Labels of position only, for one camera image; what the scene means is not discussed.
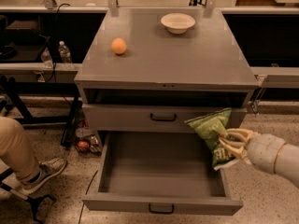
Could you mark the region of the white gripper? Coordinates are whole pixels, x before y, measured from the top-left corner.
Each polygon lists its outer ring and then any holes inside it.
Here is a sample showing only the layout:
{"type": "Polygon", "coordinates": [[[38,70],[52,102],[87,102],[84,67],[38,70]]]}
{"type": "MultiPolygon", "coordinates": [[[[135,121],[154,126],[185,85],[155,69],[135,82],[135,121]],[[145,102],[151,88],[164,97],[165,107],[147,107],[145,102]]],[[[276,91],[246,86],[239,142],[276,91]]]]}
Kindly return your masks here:
{"type": "Polygon", "coordinates": [[[252,130],[240,128],[228,129],[227,133],[242,141],[219,139],[220,143],[230,154],[245,163],[250,161],[253,167],[260,171],[268,174],[275,172],[275,160],[278,152],[286,144],[284,139],[273,134],[258,134],[252,130]]]}

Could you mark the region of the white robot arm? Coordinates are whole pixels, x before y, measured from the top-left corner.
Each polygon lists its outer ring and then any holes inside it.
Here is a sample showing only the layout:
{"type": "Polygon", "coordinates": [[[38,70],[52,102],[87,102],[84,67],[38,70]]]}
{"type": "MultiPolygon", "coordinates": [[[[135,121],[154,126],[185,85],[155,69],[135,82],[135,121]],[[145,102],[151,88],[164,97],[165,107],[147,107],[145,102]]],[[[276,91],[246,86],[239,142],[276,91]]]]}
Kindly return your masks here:
{"type": "Polygon", "coordinates": [[[219,141],[233,156],[255,169],[279,175],[299,188],[299,147],[269,133],[228,129],[219,141]]]}

